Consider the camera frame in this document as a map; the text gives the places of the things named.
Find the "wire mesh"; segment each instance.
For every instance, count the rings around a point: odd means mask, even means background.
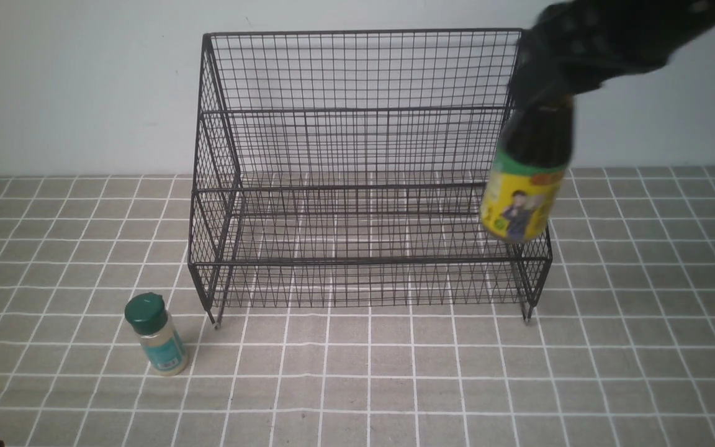
[[[189,245],[206,311],[536,305],[547,235],[510,246],[477,218],[517,37],[206,35]]]

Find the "bottle label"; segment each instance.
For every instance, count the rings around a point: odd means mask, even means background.
[[[184,356],[187,355],[177,331],[173,331],[173,337],[162,345],[143,346],[142,349],[148,356],[151,365],[159,371],[170,371],[181,364],[184,361]]]
[[[533,168],[499,150],[479,206],[482,224],[497,237],[513,243],[538,237],[547,225],[565,167]]]

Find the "green plastic lid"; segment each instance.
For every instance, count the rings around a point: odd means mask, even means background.
[[[167,324],[167,311],[161,295],[139,294],[125,305],[125,320],[140,335],[158,333]]]

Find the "sauce bottle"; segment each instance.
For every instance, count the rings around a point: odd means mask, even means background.
[[[572,96],[514,111],[479,205],[487,231],[507,243],[542,234],[572,153]]]
[[[159,376],[175,376],[187,367],[187,351],[161,295],[148,292],[131,298],[124,314]]]

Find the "person image on label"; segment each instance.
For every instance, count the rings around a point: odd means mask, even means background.
[[[514,191],[511,193],[513,203],[501,213],[501,216],[509,221],[507,237],[510,240],[522,240],[526,234],[528,221],[531,220],[531,213],[534,211],[525,208],[527,198],[528,194],[525,191]]]

